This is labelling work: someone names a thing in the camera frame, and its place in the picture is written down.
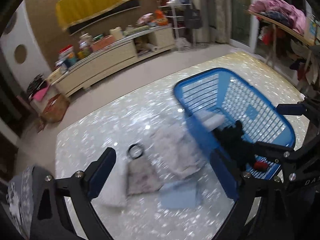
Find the screw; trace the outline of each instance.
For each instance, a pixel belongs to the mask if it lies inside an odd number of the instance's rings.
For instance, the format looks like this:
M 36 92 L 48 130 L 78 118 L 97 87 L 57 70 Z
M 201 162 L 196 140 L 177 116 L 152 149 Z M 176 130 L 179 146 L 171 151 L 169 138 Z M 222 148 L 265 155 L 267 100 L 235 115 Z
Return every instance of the screw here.
M 48 182 L 48 181 L 52 180 L 52 176 L 47 175 L 47 176 L 45 176 L 44 180 Z
M 297 175 L 296 175 L 295 173 L 291 173 L 291 174 L 289 175 L 289 180 L 290 180 L 290 181 L 294 181 L 294 180 L 296 179 L 296 177 L 297 177 Z
M 274 176 L 274 177 L 273 177 L 273 180 L 274 180 L 275 182 L 281 182 L 281 179 L 280 179 L 278 176 Z
M 248 172 L 248 171 L 244 171 L 244 172 L 242 172 L 242 176 L 244 177 L 244 178 L 250 178 L 251 177 L 251 173 L 250 172 Z
M 81 177 L 83 177 L 83 175 L 84 175 L 83 171 L 76 171 L 76 173 L 75 173 L 76 178 L 81 178 Z

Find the pink cloth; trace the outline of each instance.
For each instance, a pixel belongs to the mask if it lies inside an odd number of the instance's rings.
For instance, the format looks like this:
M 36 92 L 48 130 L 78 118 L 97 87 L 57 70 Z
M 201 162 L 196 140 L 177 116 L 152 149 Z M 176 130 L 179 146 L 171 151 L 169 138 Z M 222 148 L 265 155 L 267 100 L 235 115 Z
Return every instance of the pink cloth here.
M 44 98 L 45 94 L 47 93 L 48 89 L 50 88 L 50 85 L 48 85 L 45 88 L 42 88 L 37 93 L 33 95 L 33 99 L 37 100 L 38 102 L 41 102 L 42 98 Z
M 306 26 L 306 17 L 304 13 L 293 5 L 283 0 L 257 0 L 249 6 L 249 11 L 259 13 L 266 11 L 277 11 L 287 16 L 292 23 L 293 30 L 303 35 Z

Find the yellow cloth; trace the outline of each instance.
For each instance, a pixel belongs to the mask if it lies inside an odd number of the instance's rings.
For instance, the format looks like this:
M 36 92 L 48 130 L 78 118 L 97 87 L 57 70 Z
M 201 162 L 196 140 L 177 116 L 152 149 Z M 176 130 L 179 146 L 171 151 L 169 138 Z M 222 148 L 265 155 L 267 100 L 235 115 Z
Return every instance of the yellow cloth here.
M 90 20 L 129 0 L 61 0 L 56 4 L 56 16 L 63 30 Z

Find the circular hole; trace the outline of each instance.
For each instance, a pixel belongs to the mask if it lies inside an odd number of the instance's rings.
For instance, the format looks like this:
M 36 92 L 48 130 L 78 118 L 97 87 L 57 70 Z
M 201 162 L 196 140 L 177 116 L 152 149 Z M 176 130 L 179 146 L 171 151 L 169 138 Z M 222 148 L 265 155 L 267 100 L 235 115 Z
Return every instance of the circular hole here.
M 17 12 L 14 12 L 14 14 L 12 15 L 10 21 L 8 22 L 6 28 L 4 29 L 3 33 L 9 34 L 12 31 L 16 22 L 17 22 Z
M 24 46 L 23 44 L 18 45 L 14 50 L 14 58 L 17 63 L 19 64 L 24 63 L 27 58 L 26 46 Z

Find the plastic basket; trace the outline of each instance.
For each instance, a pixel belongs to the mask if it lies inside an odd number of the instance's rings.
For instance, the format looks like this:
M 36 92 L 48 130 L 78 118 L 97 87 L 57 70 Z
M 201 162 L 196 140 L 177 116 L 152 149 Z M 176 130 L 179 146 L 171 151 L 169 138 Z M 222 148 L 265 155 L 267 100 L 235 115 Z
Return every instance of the plastic basket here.
M 295 145 L 293 128 L 285 117 L 276 112 L 276 108 L 262 93 L 228 69 L 214 68 L 181 80 L 175 85 L 173 93 L 185 110 L 189 132 L 208 160 L 214 149 L 224 150 L 194 115 L 200 109 L 225 115 L 223 126 L 240 120 L 245 132 L 244 139 L 249 142 L 262 141 L 289 147 Z M 236 181 L 217 154 L 211 158 L 214 160 L 211 162 L 212 168 L 227 196 L 237 200 Z M 257 159 L 266 162 L 265 158 Z M 256 178 L 270 179 L 280 165 L 268 164 L 267 172 L 258 172 L 249 165 L 247 171 Z

